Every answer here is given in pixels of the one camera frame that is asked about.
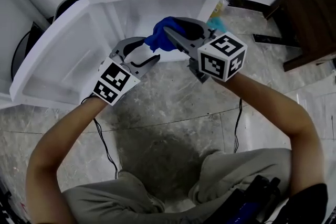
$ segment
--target marble floor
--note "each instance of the marble floor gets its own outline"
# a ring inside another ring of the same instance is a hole
[[[248,45],[242,73],[303,105],[312,116],[327,158],[336,159],[336,85],[333,66],[306,65],[284,73],[282,63],[300,49],[258,45],[251,34],[280,36],[262,14],[228,7],[228,28]],[[192,206],[186,193],[197,181],[203,158],[215,151],[232,153],[239,98],[208,80],[200,84],[185,61],[160,63],[116,106],[97,117],[112,158],[136,174],[149,192],[169,205]],[[23,215],[29,156],[41,136],[67,111],[19,105],[0,111],[0,177]],[[289,147],[288,139],[252,107],[245,105],[238,127],[238,151]],[[110,180],[113,166],[90,124],[58,171],[60,188]]]

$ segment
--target forearm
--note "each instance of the forearm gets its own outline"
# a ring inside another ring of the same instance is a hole
[[[106,105],[99,98],[90,98],[56,123],[38,142],[28,169],[56,172],[76,139]]]
[[[268,86],[240,73],[227,82],[217,82],[253,106],[290,138],[301,133],[302,129],[314,128],[302,106]]]

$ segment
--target gray pants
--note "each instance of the gray pants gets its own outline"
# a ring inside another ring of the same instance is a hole
[[[164,213],[163,203],[127,172],[120,172],[116,180],[69,189],[64,196],[79,224],[202,223],[236,188],[246,189],[257,175],[278,177],[285,197],[290,168],[291,151],[284,148],[215,152],[205,158],[200,179],[189,191],[196,206],[180,213]]]

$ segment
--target wire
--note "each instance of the wire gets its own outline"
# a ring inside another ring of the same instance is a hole
[[[85,100],[89,99],[89,98],[99,98],[98,96],[95,96],[93,93],[91,95],[89,95],[88,97],[84,98],[83,101],[81,102],[81,104],[84,103]],[[104,137],[103,137],[103,132],[102,132],[102,129],[101,129],[101,125],[98,123],[98,121],[96,120],[96,118],[93,119],[93,121],[95,122],[95,125],[97,127],[97,131],[98,131],[98,134],[99,134],[99,137],[100,139],[102,140],[103,144],[104,144],[104,147],[105,147],[105,150],[106,150],[106,155],[107,155],[107,159],[114,165],[114,169],[115,169],[115,174],[114,174],[114,178],[116,179],[117,176],[118,176],[118,169],[117,169],[117,166],[116,166],[116,163],[113,161],[110,153],[109,153],[109,150],[106,146],[106,142],[104,140]]]
[[[240,101],[239,101],[239,114],[238,114],[236,127],[235,127],[235,149],[234,149],[235,153],[237,152],[238,147],[239,147],[239,140],[238,140],[238,137],[237,137],[237,128],[238,128],[238,123],[239,123],[239,119],[240,119],[242,111],[243,111],[243,100],[240,99]]]
[[[14,75],[13,75],[13,65],[14,65],[14,58],[15,58],[15,55],[17,53],[17,50],[19,49],[20,47],[20,44],[22,43],[22,41],[25,39],[26,36],[28,36],[30,33],[30,31],[28,31],[24,36],[23,38],[20,40],[19,44],[16,46],[16,49],[15,49],[15,52],[14,52],[14,55],[13,55],[13,58],[12,58],[12,64],[10,65],[10,75],[11,75],[11,78],[12,78],[12,81],[14,80]]]

